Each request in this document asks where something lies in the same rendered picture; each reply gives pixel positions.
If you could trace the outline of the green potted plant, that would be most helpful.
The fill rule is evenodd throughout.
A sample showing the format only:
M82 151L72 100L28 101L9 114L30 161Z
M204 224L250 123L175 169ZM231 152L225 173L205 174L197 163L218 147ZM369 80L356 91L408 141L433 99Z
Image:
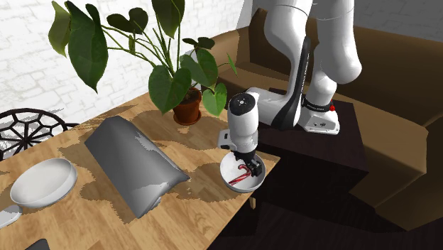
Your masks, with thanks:
M211 38L197 40L181 36L181 22L185 0L151 0L158 29L154 34L158 44L147 36L148 14L142 8L133 8L128 16L113 13L104 26L97 8L86 4L81 11L71 1L60 6L53 2L55 19L48 39L55 52L69 58L77 76L92 89L97 89L107 67L111 47L106 40L116 31L128 39L128 46L116 45L124 51L145 60L137 51L141 45L158 60L148 79L148 92L154 105L165 114L173 111L177 122L193 124L199 108L219 116L227 101L227 88L217 81L219 65L210 50Z

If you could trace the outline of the dark flat object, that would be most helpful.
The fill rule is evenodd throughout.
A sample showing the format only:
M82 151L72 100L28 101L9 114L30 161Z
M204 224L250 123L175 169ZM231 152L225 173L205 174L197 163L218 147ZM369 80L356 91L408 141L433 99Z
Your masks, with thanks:
M27 247L25 250L50 250L50 247L46 239L39 239L38 241Z

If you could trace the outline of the small white bowl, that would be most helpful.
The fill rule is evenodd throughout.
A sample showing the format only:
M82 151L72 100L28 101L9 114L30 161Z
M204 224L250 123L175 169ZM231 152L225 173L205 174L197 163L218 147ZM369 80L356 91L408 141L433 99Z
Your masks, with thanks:
M233 152L230 152L223 157L220 163L220 173L224 183L228 188L232 189L235 192L247 193L253 192L261 186L266 178L266 166L261 157L257 154L255 154L253 159L261 164L262 173L254 177L245 177L243 180L240 180L235 184L230 184L230 182L232 182L234 179L237 179L241 175L246 174L247 170L239 168L241 164L244 164L244 161L237 161Z

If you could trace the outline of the red white candy cane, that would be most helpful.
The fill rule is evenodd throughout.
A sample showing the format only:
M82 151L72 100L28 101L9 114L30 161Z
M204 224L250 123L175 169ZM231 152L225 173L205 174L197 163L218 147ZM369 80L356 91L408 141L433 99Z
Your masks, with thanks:
M239 175L238 177L230 180L228 182L228 184L230 185L235 185L239 182L241 182L242 180L245 180L246 178L251 176L251 170L245 165L245 164L241 164L238 166L239 170L245 170L245 173L242 173L241 175Z

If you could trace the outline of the grey pillow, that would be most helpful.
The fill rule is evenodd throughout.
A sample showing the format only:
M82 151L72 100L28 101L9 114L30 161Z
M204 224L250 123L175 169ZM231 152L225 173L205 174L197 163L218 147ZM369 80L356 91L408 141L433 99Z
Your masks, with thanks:
M190 179L120 116L103 120L84 144L137 218L155 208L175 185Z

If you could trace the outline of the large white bowl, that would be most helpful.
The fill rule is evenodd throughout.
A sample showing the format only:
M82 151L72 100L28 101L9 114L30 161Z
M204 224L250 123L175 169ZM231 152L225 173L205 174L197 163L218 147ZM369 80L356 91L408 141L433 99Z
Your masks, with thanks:
M51 158L21 174L12 185L10 197L21 207L47 207L65 197L76 181L77 170L71 162Z

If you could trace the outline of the dark robot stand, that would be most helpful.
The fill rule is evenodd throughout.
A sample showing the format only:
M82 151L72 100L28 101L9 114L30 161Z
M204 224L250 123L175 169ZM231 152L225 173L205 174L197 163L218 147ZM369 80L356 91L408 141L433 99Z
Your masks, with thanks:
M334 101L337 135L306 132L301 126L279 131L258 127L258 150L280 160L253 193L259 202L334 223L359 226L373 208L350 191L368 166L353 104Z

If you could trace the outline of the brown sofa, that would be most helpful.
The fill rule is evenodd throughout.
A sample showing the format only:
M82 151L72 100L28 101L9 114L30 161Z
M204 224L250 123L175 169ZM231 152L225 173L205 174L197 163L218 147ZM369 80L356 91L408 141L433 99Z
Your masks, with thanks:
M334 95L354 106L368 166L350 193L386 226L443 221L443 43L354 34L363 70Z

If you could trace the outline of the wooden table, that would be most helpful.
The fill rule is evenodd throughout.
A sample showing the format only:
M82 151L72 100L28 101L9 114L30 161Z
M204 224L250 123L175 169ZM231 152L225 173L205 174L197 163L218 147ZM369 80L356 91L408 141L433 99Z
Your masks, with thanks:
M189 176L139 218L84 144L103 120L116 115L136 125ZM217 138L226 126L226 114L208 112L196 124L181 126L143 94L1 161L0 210L12 203L9 193L19 175L36 163L66 158L78 177L61 201L25 209L0 229L0 250L24 250L39 239L46 239L50 250L205 250L248 200L220 176L225 151Z

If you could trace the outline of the light grey flat object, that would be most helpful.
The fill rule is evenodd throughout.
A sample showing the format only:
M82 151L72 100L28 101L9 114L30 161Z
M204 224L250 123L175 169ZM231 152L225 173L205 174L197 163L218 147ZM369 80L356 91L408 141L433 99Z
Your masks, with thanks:
M22 208L18 205L11 205L0 211L0 229L14 223L21 215Z

